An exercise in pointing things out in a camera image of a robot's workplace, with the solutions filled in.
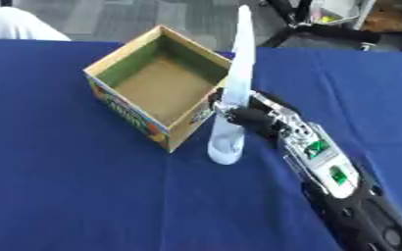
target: robotic arm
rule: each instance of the robotic arm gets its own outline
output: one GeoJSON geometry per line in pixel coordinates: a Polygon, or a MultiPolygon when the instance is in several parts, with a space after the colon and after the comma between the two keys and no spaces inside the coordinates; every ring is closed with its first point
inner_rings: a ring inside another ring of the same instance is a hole
{"type": "Polygon", "coordinates": [[[305,123],[294,107],[275,96],[252,91],[249,108],[221,103],[211,108],[230,123],[274,142],[302,182],[302,192],[346,251],[402,251],[402,214],[380,185],[354,165],[323,128],[305,123]]]}

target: chair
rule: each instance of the chair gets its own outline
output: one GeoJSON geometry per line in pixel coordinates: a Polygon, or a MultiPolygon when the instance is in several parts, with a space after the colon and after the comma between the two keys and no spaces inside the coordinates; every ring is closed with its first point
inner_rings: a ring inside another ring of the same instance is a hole
{"type": "Polygon", "coordinates": [[[0,0],[0,5],[1,6],[12,6],[13,0],[0,0]]]}
{"type": "Polygon", "coordinates": [[[355,41],[361,50],[369,50],[380,41],[380,35],[370,31],[354,30],[341,26],[318,25],[308,22],[310,6],[313,0],[300,0],[297,8],[293,8],[288,0],[264,0],[262,5],[270,5],[286,22],[286,27],[273,35],[261,46],[279,47],[290,36],[310,33],[319,37],[355,41]]]}

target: colorful printed box side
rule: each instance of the colorful printed box side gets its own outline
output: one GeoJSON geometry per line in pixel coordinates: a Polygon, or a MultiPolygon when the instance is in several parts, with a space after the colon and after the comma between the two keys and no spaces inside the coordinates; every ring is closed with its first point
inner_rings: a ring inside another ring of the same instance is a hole
{"type": "Polygon", "coordinates": [[[105,102],[112,110],[146,134],[150,139],[160,143],[163,148],[169,150],[169,133],[165,128],[150,120],[141,111],[134,109],[113,89],[99,79],[90,75],[87,77],[91,89],[98,99],[105,102]]]}

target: navy blue fabric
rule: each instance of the navy blue fabric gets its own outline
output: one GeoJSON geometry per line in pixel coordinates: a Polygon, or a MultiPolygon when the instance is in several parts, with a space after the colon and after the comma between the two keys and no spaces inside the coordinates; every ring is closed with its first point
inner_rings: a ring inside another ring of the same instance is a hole
{"type": "MultiPolygon", "coordinates": [[[[0,250],[339,250],[268,142],[168,154],[92,97],[118,43],[0,41],[0,250]]],[[[402,53],[259,49],[254,87],[324,125],[402,208],[402,53]]]]}

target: translucent bottle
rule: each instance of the translucent bottle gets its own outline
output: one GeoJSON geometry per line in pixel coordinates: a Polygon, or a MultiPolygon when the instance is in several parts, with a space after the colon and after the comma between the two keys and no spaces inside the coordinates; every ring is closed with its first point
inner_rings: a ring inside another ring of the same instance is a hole
{"type": "MultiPolygon", "coordinates": [[[[255,50],[251,12],[250,8],[244,5],[239,8],[237,34],[233,46],[235,57],[226,77],[222,97],[224,104],[248,106],[255,50]]],[[[210,158],[222,165],[237,162],[244,148],[244,136],[245,130],[242,126],[230,124],[217,115],[208,146],[210,158]]]]}

